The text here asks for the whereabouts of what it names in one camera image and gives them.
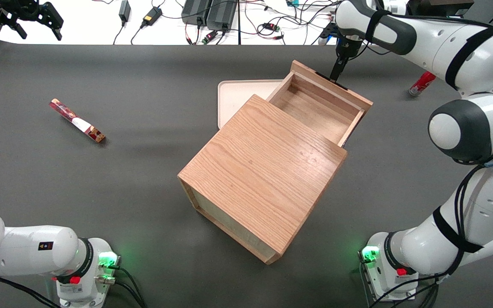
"wooden drawer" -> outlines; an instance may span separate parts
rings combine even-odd
[[[294,61],[178,174],[191,203],[263,262],[279,259],[344,162],[371,102]]]

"spray can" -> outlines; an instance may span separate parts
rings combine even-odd
[[[410,95],[412,96],[419,96],[433,82],[433,80],[436,79],[436,76],[434,74],[431,74],[430,72],[425,72],[423,75],[416,81],[415,84],[413,84],[410,87]]]

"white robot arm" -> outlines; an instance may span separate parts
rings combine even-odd
[[[331,79],[338,78],[367,39],[446,80],[461,99],[434,111],[429,135],[444,154],[477,166],[463,188],[422,224],[380,232],[368,240],[361,256],[372,293],[375,299],[390,301],[411,298],[417,282],[408,282],[419,274],[444,277],[493,254],[493,27],[389,14],[377,7],[389,9],[393,1],[376,1],[338,4],[338,60]]]
[[[0,218],[0,277],[48,275],[60,304],[93,308],[104,304],[119,257],[101,238],[78,238],[59,226],[8,228]]]

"white table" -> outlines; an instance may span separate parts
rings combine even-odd
[[[162,5],[162,0],[153,0],[155,6],[161,5],[164,16],[181,17],[182,8],[178,3],[184,4],[185,0],[166,0]],[[304,3],[311,4],[315,0],[300,0],[300,8]],[[21,44],[112,44],[113,39],[121,28],[121,20],[118,12],[121,6],[121,0],[114,0],[110,4],[96,2],[92,0],[51,0],[57,11],[64,19],[64,24],[61,30],[62,41],[58,41],[51,30],[39,23],[33,21],[19,21],[21,26],[27,32],[28,37],[21,39],[18,33],[4,26],[0,32],[0,40],[9,41],[11,43]],[[316,5],[328,5],[331,1],[323,0],[316,1]],[[131,6],[131,15],[129,22],[125,25],[123,31],[118,36],[116,44],[130,44],[131,38],[139,29],[142,18],[152,8],[150,0],[129,0]],[[270,19],[282,16],[272,9],[264,11],[262,1],[245,2],[241,0],[241,31],[247,33],[255,33],[255,29],[246,15],[252,20],[254,25],[258,26],[268,22]],[[302,19],[309,21],[321,6],[311,6],[307,11],[303,12]],[[329,14],[334,10],[335,6],[329,6],[320,12],[320,14]],[[294,16],[294,8],[287,7],[285,11],[280,12]],[[238,29],[238,16],[235,13],[233,29]],[[326,26],[330,21],[330,16],[321,15],[313,20],[312,25],[298,26],[286,20],[279,22],[281,31],[284,33],[284,41],[287,45],[309,45],[321,33],[321,28]],[[145,27],[140,30],[134,39],[135,45],[185,45],[187,44],[184,33],[184,23],[181,19],[168,19],[165,17],[159,18],[153,26]],[[189,25],[187,27],[189,36],[195,40],[197,35],[197,27]],[[200,30],[199,42],[211,30],[202,27]],[[243,45],[279,45],[283,44],[282,40],[272,41],[263,39],[257,35],[241,34],[241,43]],[[220,44],[238,44],[238,31],[228,32]]]

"gray mat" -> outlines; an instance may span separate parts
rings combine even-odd
[[[359,274],[351,273],[356,251],[375,232],[422,222],[467,173],[427,135],[431,112],[458,96],[437,80],[409,99],[405,90],[423,70],[395,55],[366,51],[352,61],[340,82],[374,107],[284,257],[266,266],[197,214],[176,174],[217,131],[219,82],[283,78],[293,59],[329,74],[335,54],[332,47],[0,42],[0,216],[7,226],[69,226],[108,240],[151,308],[365,307]],[[107,143],[67,123],[49,107],[53,98]],[[13,279],[44,291],[41,277]],[[106,307],[133,306],[123,289],[111,289]],[[460,268],[435,305],[490,306],[493,257]],[[40,305],[0,284],[0,308],[11,307]]]

